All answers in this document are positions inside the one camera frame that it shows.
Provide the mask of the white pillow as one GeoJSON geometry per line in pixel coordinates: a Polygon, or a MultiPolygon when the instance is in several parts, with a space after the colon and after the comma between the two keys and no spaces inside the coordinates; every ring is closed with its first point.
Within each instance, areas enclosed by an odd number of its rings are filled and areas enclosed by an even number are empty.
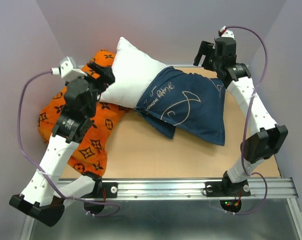
{"type": "Polygon", "coordinates": [[[120,37],[112,64],[115,82],[101,94],[100,101],[135,108],[147,87],[166,67],[120,37]]]}

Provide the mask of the blue pillowcase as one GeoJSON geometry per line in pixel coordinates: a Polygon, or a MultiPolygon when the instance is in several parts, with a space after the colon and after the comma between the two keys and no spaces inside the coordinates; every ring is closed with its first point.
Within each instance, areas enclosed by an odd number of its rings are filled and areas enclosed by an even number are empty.
{"type": "Polygon", "coordinates": [[[176,128],[209,143],[225,144],[223,121],[226,89],[218,78],[185,73],[170,66],[147,87],[135,112],[172,139],[176,128]]]}

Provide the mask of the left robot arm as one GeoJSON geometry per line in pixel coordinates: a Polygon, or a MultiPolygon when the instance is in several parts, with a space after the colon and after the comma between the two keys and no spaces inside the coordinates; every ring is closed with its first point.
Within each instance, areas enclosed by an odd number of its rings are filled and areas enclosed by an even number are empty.
{"type": "Polygon", "coordinates": [[[71,61],[64,61],[59,67],[39,73],[30,78],[23,87],[44,75],[59,75],[67,88],[65,106],[53,127],[49,144],[40,163],[36,163],[25,152],[24,157],[36,171],[20,194],[11,196],[9,205],[24,214],[52,227],[62,217],[65,209],[73,202],[83,202],[85,212],[92,217],[102,217],[105,206],[118,204],[106,201],[102,178],[85,170],[70,184],[58,188],[57,183],[69,158],[83,141],[91,127],[91,118],[96,114],[98,96],[115,82],[111,67],[89,62],[88,67],[99,75],[98,79],[79,69],[71,61]]]}

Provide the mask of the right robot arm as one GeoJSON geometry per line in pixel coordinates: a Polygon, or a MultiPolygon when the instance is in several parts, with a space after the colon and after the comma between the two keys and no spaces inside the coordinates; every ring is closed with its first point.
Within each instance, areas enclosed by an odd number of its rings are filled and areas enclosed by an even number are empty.
{"type": "Polygon", "coordinates": [[[280,126],[262,103],[247,65],[236,58],[235,39],[222,36],[213,43],[202,41],[193,63],[216,72],[245,116],[240,157],[224,173],[219,187],[226,195],[242,190],[253,171],[278,153],[288,135],[287,127],[280,126]]]}

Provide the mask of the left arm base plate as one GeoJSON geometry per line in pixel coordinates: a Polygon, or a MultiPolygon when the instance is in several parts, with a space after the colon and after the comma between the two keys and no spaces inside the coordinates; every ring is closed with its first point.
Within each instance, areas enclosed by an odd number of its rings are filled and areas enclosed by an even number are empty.
{"type": "Polygon", "coordinates": [[[83,195],[83,198],[116,198],[118,194],[118,183],[117,182],[100,182],[95,185],[91,193],[83,195]]]}

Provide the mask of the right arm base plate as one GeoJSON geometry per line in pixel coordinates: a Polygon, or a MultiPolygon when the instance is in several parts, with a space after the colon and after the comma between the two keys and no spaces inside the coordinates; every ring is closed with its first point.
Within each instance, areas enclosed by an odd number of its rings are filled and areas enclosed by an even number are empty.
{"type": "Polygon", "coordinates": [[[221,180],[207,181],[202,193],[207,197],[236,197],[241,195],[251,196],[250,188],[247,181],[231,183],[221,180]]]}

